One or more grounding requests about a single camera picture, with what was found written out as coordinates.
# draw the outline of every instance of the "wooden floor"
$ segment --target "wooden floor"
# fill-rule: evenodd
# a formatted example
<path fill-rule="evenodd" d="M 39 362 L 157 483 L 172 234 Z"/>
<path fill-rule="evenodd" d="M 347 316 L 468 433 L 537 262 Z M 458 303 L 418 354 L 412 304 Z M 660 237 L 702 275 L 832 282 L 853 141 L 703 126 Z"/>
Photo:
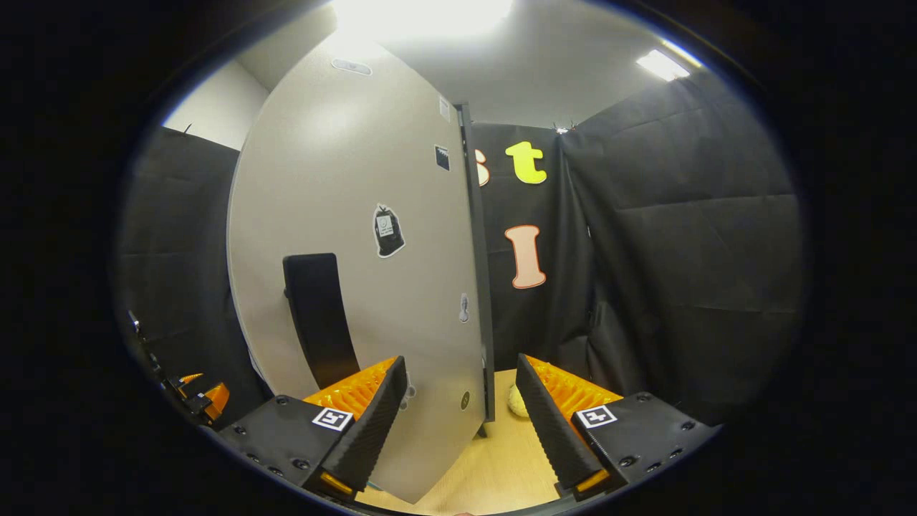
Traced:
<path fill-rule="evenodd" d="M 531 507 L 558 498 L 558 481 L 535 427 L 506 405 L 515 370 L 496 373 L 496 421 L 486 423 L 487 437 L 475 437 L 452 467 L 414 505 L 371 487 L 357 501 L 431 516 L 461 512 L 492 514 Z"/>

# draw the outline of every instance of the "ceiling light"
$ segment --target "ceiling light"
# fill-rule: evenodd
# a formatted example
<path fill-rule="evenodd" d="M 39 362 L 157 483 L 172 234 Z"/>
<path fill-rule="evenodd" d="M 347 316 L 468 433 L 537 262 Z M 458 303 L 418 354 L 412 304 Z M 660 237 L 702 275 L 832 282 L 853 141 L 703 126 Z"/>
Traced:
<path fill-rule="evenodd" d="M 694 56 L 687 53 L 682 47 L 676 45 L 675 43 L 672 43 L 671 41 L 666 41 L 663 39 L 662 44 L 667 49 L 672 50 L 673 52 L 677 53 L 681 57 L 681 59 L 684 59 L 685 61 L 691 63 L 693 66 L 696 66 L 698 68 L 701 68 L 703 66 L 701 65 L 700 61 L 694 59 Z"/>
<path fill-rule="evenodd" d="M 491 29 L 512 0 L 334 0 L 337 27 L 371 39 L 467 37 Z"/>
<path fill-rule="evenodd" d="M 666 57 L 666 54 L 659 50 L 649 52 L 647 55 L 636 60 L 636 63 L 659 77 L 662 77 L 666 81 L 672 81 L 679 77 L 691 75 L 687 70 L 681 68 L 678 63 Z"/>

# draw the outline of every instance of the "black curtain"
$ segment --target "black curtain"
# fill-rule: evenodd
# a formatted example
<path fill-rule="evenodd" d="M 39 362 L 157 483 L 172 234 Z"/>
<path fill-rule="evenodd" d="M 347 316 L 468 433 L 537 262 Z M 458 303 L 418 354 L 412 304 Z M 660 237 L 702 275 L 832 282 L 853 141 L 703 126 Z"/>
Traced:
<path fill-rule="evenodd" d="M 226 265 L 226 208 L 238 151 L 156 128 L 129 178 L 117 283 L 168 375 L 229 389 L 217 430 L 269 396 L 251 367 Z"/>
<path fill-rule="evenodd" d="M 801 306 L 798 199 L 776 142 L 711 73 L 649 88 L 558 135 L 473 124 L 497 369 L 517 353 L 708 424 L 751 401 Z M 530 185 L 505 150 L 542 150 Z M 547 281 L 520 290 L 511 227 L 540 229 Z"/>
<path fill-rule="evenodd" d="M 502 124 L 471 125 L 475 144 L 486 159 L 491 178 L 481 186 L 488 266 L 491 274 L 494 363 L 513 369 L 519 353 L 589 376 L 586 342 L 591 302 L 591 246 L 588 232 L 564 167 L 553 129 Z M 547 179 L 532 185 L 520 181 L 506 149 L 529 141 L 543 153 L 536 169 Z M 516 288 L 510 228 L 538 227 L 539 266 L 545 283 Z"/>
<path fill-rule="evenodd" d="M 788 351 L 803 289 L 799 202 L 775 141 L 711 73 L 626 99 L 561 138 L 597 279 L 649 388 L 708 424 Z"/>

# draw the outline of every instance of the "white door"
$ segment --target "white door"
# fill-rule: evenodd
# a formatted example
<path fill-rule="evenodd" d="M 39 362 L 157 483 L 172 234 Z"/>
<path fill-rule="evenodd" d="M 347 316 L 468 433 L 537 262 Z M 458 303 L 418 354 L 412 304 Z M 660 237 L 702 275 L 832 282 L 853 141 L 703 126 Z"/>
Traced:
<path fill-rule="evenodd" d="M 275 393 L 317 390 L 283 296 L 282 258 L 290 254 L 336 255 L 361 368 L 404 355 L 416 395 L 370 481 L 411 502 L 484 419 L 461 143 L 457 112 L 432 85 L 382 47 L 336 33 L 271 93 L 242 149 L 229 204 L 236 310 Z M 384 258 L 391 249 L 377 245 L 379 205 L 397 217 L 404 244 Z"/>

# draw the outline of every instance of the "yellow plush toy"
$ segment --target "yellow plush toy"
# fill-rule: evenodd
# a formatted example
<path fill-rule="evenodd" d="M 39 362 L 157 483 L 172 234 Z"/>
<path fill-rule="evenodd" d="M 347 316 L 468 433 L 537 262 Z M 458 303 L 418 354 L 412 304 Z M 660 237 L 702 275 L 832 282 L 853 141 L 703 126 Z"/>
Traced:
<path fill-rule="evenodd" d="M 510 410 L 513 411 L 513 414 L 522 418 L 528 417 L 528 410 L 525 409 L 525 402 L 522 400 L 522 394 L 519 393 L 519 389 L 515 385 L 510 387 L 510 397 L 508 401 Z"/>

